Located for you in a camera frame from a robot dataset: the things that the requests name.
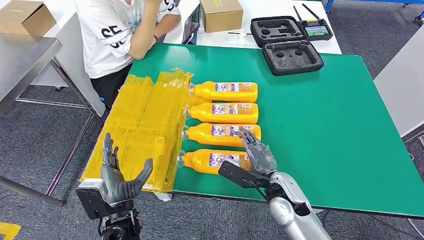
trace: silver robotic arm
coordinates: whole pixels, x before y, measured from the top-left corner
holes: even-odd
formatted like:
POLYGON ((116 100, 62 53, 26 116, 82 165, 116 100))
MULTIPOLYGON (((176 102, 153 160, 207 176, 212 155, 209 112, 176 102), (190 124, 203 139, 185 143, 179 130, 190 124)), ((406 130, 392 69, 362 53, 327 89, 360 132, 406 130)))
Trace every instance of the silver robotic arm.
POLYGON ((246 147, 252 167, 246 171, 228 159, 218 173, 244 188, 256 188, 290 240, 331 240, 297 182, 289 174, 277 171, 269 147, 244 128, 235 134, 246 147))
POLYGON ((276 171, 269 182, 277 184, 286 193, 285 198, 275 196, 269 200, 269 211, 290 240, 331 240, 292 176, 276 171), (296 211, 293 205, 299 206, 299 210, 296 211))

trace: robotic hand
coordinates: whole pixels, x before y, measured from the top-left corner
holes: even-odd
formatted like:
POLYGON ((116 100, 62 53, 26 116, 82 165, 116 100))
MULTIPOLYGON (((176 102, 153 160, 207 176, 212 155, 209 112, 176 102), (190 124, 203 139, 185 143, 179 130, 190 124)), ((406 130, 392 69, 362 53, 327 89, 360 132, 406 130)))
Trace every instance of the robotic hand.
POLYGON ((87 178, 76 188, 88 217, 99 219, 102 240, 139 240, 143 221, 134 208, 133 198, 142 190, 153 169, 148 158, 144 168, 132 181, 125 181, 117 159, 118 147, 107 133, 103 139, 101 178, 87 178))
POLYGON ((226 160, 218 173, 243 188, 256 188, 290 240, 331 240, 296 181, 277 171, 270 149, 244 128, 235 134, 246 147, 252 166, 246 171, 226 160))

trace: antenna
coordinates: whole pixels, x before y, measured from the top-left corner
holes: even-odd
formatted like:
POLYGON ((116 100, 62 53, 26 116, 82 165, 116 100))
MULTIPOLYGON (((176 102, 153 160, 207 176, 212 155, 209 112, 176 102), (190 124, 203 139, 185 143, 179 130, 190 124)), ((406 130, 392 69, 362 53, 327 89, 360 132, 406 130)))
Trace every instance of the antenna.
POLYGON ((299 18, 299 22, 301 22, 302 21, 302 18, 299 15, 298 10, 296 9, 296 6, 293 6, 293 8, 294 8, 294 11, 296 12, 297 17, 299 18))
POLYGON ((308 6, 306 6, 304 3, 302 3, 302 6, 304 6, 304 8, 306 9, 306 10, 308 10, 309 12, 310 12, 310 14, 312 14, 317 20, 319 20, 320 18, 315 14, 315 12, 313 12, 311 9, 309 9, 309 7, 308 6))

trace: green tabletop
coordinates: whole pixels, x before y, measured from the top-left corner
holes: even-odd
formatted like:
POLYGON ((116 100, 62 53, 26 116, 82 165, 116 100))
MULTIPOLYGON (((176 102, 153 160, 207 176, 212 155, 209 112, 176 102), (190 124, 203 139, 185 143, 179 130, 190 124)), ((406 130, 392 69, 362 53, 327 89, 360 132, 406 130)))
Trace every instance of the green tabletop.
MULTIPOLYGON (((321 54, 320 71, 272 75, 260 49, 156 44, 130 74, 178 67, 192 82, 256 82, 262 142, 311 205, 424 217, 424 184, 360 56, 321 54)), ((190 119, 189 126, 199 121, 190 119)), ((183 150, 227 149, 185 141, 183 150)), ((263 200, 220 175, 177 170, 175 192, 263 200)))

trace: bottle label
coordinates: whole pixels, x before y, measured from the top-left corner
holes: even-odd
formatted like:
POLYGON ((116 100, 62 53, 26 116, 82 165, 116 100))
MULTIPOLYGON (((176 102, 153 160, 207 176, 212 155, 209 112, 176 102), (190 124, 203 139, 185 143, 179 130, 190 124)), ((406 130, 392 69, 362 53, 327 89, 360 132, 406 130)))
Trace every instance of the bottle label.
POLYGON ((250 103, 237 103, 234 106, 217 103, 212 105, 212 114, 253 114, 253 106, 250 103))
POLYGON ((215 83, 216 92, 253 92, 251 82, 218 82, 215 83))
POLYGON ((245 170, 249 170, 250 168, 250 160, 247 155, 224 153, 211 153, 209 155, 209 166, 219 168, 225 160, 245 170))
MULTIPOLYGON (((245 128, 247 131, 251 132, 255 136, 255 128, 250 125, 242 125, 241 127, 245 128)), ((239 125, 212 125, 212 136, 224 137, 230 136, 234 137, 234 132, 239 132, 239 125)))

